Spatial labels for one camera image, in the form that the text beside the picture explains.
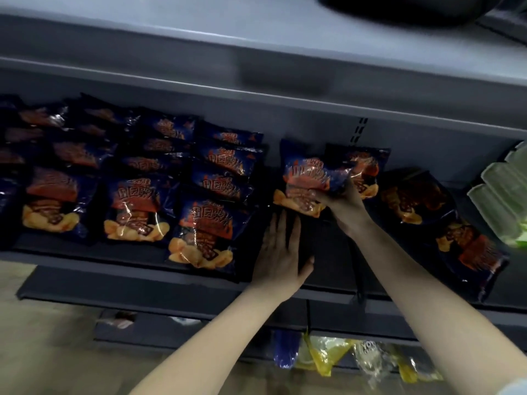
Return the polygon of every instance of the upper shelf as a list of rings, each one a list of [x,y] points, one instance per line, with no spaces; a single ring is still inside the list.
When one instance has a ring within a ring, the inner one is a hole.
[[[527,48],[477,25],[394,27],[317,0],[0,0],[0,13],[4,68],[527,138]]]

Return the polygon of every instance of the person's right hand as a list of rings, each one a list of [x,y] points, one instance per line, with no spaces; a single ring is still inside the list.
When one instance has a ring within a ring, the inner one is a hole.
[[[326,193],[316,191],[315,198],[322,204],[329,206],[335,219],[337,219],[337,224],[348,237],[353,238],[365,225],[372,223],[372,218],[369,217],[351,179],[348,181],[343,195],[331,197]]]

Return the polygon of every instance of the person's left hand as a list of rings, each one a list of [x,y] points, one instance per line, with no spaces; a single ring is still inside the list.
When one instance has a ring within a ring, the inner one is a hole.
[[[300,218],[295,217],[293,231],[286,246],[286,211],[282,211],[277,224],[273,214],[271,224],[263,236],[263,244],[254,265],[250,289],[265,292],[279,303],[291,298],[313,272],[315,259],[309,258],[298,272],[298,246],[300,244]]]

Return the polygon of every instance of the person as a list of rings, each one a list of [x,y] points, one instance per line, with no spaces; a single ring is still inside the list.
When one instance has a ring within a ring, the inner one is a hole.
[[[527,357],[487,318],[452,292],[369,217],[354,189],[342,197],[317,193],[339,227],[359,246],[373,272],[435,366],[462,395],[527,394]],[[234,302],[146,376],[131,395],[217,394],[267,318],[313,272],[298,271],[300,219],[286,242],[286,213],[273,216],[253,281]]]

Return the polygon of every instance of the floor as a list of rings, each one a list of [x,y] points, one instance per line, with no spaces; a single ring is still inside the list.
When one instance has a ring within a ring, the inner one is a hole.
[[[15,292],[33,266],[0,262],[0,393],[126,395],[166,356],[99,348],[92,330],[100,309],[18,301]],[[359,374],[286,371],[238,363],[221,395],[450,395],[445,383],[404,385],[397,378],[372,391]]]

